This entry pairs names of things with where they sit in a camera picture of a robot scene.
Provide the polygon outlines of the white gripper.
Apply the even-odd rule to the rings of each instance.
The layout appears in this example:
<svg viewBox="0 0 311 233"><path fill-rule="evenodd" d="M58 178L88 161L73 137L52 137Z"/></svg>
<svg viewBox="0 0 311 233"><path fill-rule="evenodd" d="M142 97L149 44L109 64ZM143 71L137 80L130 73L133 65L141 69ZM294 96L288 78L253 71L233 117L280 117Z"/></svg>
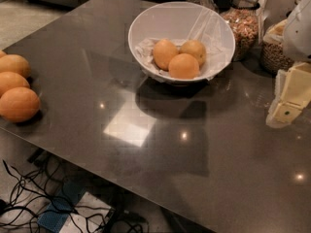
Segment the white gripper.
<svg viewBox="0 0 311 233"><path fill-rule="evenodd" d="M277 73L265 120L271 128L292 123L311 102L311 0L301 0L289 14L283 38L284 55L301 62Z"/></svg>

